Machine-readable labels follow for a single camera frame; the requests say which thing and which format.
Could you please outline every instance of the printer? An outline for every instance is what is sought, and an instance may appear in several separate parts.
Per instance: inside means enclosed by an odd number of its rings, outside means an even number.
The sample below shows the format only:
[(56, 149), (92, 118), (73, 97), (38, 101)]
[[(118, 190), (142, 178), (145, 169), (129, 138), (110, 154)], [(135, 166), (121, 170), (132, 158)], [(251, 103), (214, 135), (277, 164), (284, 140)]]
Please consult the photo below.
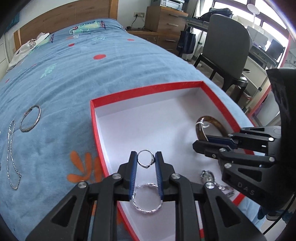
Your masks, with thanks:
[(151, 6), (171, 7), (177, 10), (182, 10), (184, 0), (151, 0)]

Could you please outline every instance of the power socket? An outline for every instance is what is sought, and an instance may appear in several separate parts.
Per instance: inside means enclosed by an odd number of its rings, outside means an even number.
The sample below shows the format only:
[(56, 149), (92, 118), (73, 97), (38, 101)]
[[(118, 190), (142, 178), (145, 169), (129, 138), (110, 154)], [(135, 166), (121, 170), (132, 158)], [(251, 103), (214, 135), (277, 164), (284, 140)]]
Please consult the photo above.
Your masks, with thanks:
[(138, 15), (139, 18), (145, 17), (145, 13), (144, 12), (134, 12), (133, 16), (135, 17), (136, 14)]

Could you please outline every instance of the bed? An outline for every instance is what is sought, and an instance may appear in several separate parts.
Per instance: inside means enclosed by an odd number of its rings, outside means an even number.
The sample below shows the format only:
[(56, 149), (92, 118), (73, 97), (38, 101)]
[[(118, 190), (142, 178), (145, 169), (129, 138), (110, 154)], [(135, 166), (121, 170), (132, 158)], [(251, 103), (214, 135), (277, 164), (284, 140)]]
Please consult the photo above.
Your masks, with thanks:
[[(0, 214), (16, 238), (24, 241), (77, 182), (102, 180), (90, 100), (142, 86), (194, 80), (204, 81), (240, 126), (252, 125), (239, 107), (192, 65), (128, 34), (114, 19), (87, 20), (51, 33), (0, 81)], [(21, 119), (36, 104), (41, 107), (41, 119), (23, 133)], [(34, 108), (23, 126), (30, 126), (37, 116)], [(12, 120), (13, 159), (21, 174), (17, 190), (10, 187), (6, 173), (7, 133)], [(10, 159), (9, 168), (15, 185), (18, 175)], [(258, 228), (261, 226), (262, 221), (256, 219), (257, 204), (244, 198), (240, 208)], [(120, 217), (118, 226), (118, 239), (132, 240)]]

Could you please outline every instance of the wooden headboard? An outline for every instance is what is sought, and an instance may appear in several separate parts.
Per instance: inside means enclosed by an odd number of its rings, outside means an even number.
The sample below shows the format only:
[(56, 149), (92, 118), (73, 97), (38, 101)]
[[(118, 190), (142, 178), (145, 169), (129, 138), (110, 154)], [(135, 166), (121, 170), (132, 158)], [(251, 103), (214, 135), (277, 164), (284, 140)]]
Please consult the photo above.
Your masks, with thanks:
[(15, 48), (34, 39), (39, 33), (60, 29), (96, 18), (117, 19), (118, 0), (79, 0), (54, 8), (14, 32)]

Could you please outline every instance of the red polka dot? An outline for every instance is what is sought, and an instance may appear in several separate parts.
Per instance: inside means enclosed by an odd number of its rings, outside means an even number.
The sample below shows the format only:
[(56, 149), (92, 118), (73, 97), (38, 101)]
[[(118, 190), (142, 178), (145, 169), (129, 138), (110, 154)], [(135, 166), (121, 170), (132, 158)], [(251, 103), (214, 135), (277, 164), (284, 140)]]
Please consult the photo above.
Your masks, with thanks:
[(106, 57), (105, 54), (98, 54), (98, 55), (94, 56), (94, 59), (103, 59), (105, 57)]

